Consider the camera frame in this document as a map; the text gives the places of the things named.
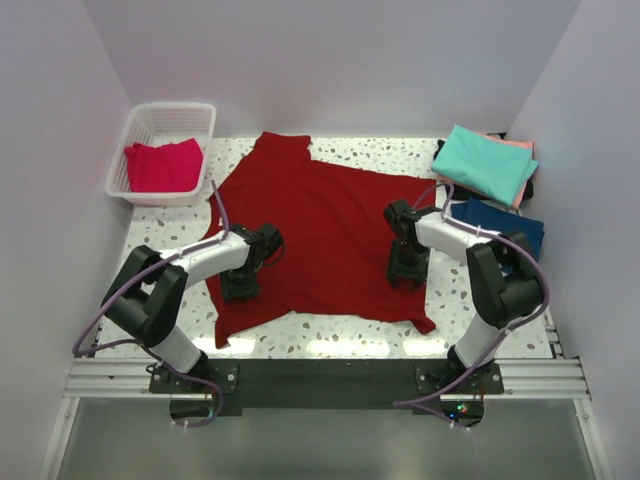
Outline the dark red t-shirt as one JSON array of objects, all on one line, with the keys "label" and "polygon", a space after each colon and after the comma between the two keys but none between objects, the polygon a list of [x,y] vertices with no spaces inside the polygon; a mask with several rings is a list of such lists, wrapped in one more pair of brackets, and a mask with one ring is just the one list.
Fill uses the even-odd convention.
[{"label": "dark red t-shirt", "polygon": [[434,204],[434,181],[317,161],[310,142],[265,132],[218,188],[231,224],[275,226],[285,252],[258,272],[261,292],[247,301],[225,302],[219,279],[207,279],[217,347],[290,312],[409,321],[421,334],[433,331],[424,289],[387,281],[394,234],[383,211],[400,199]]}]

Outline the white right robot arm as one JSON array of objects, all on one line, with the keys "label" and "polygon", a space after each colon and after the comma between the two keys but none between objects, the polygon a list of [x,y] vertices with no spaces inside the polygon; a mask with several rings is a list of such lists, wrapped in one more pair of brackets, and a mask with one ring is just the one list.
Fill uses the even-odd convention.
[{"label": "white right robot arm", "polygon": [[546,308],[549,287],[529,242],[520,231],[486,230],[437,207],[415,210],[404,200],[390,203],[383,216],[394,234],[386,273],[392,287],[424,285],[434,251],[468,269],[475,314],[434,379],[440,387],[448,384],[456,392],[469,392],[508,329]]}]

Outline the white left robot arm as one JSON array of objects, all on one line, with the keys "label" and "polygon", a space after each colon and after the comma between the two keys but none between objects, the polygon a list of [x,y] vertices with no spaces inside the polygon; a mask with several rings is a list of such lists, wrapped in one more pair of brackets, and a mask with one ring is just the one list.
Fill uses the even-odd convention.
[{"label": "white left robot arm", "polygon": [[208,358],[177,326],[184,292],[219,277],[225,303],[260,293],[257,272],[284,248],[273,225],[257,230],[236,225],[182,248],[135,248],[118,272],[103,306],[104,315],[138,344],[173,368],[173,382],[185,392],[200,390],[211,377]]}]

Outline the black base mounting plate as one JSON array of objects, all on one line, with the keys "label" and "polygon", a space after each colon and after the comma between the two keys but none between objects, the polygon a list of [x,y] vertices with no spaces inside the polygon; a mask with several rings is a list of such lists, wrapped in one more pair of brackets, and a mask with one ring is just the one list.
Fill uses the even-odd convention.
[{"label": "black base mounting plate", "polygon": [[484,399],[505,388],[499,366],[491,362],[451,391],[437,396],[434,379],[444,359],[212,359],[209,379],[178,376],[149,365],[149,391],[170,398],[174,420],[209,415],[239,416],[246,409],[386,410],[394,401],[426,397],[427,411],[474,426]]}]

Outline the navy blue folded t-shirt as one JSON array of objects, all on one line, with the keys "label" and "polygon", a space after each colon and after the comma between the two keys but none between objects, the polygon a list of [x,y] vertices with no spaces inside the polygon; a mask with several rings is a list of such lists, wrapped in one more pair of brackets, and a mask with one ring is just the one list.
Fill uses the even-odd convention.
[{"label": "navy blue folded t-shirt", "polygon": [[538,261],[544,239],[544,224],[541,221],[502,211],[477,199],[450,203],[446,211],[459,222],[466,223],[473,230],[500,232],[502,234],[521,232],[525,235],[532,257]]}]

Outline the magenta t-shirt in basket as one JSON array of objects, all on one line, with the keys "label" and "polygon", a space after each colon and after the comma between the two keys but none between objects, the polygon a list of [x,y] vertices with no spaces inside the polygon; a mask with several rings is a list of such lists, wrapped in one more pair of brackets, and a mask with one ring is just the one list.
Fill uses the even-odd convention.
[{"label": "magenta t-shirt in basket", "polygon": [[151,147],[141,143],[124,149],[127,175],[134,193],[183,193],[196,188],[203,153],[194,138]]}]

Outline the white plastic laundry basket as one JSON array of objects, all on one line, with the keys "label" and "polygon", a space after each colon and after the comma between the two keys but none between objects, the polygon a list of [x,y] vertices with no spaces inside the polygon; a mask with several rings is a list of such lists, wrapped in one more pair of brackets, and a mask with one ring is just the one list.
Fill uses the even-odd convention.
[{"label": "white plastic laundry basket", "polygon": [[[203,188],[216,121],[213,105],[201,102],[152,102],[135,106],[120,135],[104,184],[105,193],[136,206],[190,206]],[[151,147],[194,138],[204,157],[196,188],[183,193],[134,193],[124,149],[138,142]]]}]

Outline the teal folded t-shirt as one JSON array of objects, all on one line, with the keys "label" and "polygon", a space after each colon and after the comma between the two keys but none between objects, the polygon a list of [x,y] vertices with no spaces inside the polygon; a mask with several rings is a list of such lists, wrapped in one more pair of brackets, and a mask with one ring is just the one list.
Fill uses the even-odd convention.
[{"label": "teal folded t-shirt", "polygon": [[505,206],[517,207],[538,166],[531,142],[503,141],[455,125],[432,170]]}]

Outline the pink folded t-shirt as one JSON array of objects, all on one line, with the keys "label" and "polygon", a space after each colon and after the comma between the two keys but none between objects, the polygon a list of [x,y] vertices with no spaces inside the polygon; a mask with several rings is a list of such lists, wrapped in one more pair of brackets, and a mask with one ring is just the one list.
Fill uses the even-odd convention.
[{"label": "pink folded t-shirt", "polygon": [[529,164],[526,171],[522,175],[522,181],[520,182],[517,194],[511,199],[510,206],[518,208],[523,200],[530,198],[533,193],[533,187],[530,185],[532,176],[535,173],[538,163],[535,160],[533,141],[516,141],[505,138],[505,133],[489,133],[481,134],[481,137],[491,140],[494,143],[500,145],[509,145],[512,149],[517,148],[523,151],[527,151],[529,154]]}]

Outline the aluminium frame rail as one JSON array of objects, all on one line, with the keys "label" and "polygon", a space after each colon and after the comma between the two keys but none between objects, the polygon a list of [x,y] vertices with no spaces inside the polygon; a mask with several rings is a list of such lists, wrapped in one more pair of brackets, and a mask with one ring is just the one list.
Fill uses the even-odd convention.
[{"label": "aluminium frame rail", "polygon": [[[211,382],[231,397],[263,395],[274,401],[300,396],[304,404],[331,397],[384,404],[438,392],[437,359],[214,359]],[[183,380],[144,359],[74,361],[65,392],[80,398],[163,395],[194,398],[208,387]],[[578,360],[499,360],[442,393],[443,398],[587,399],[589,388]]]}]

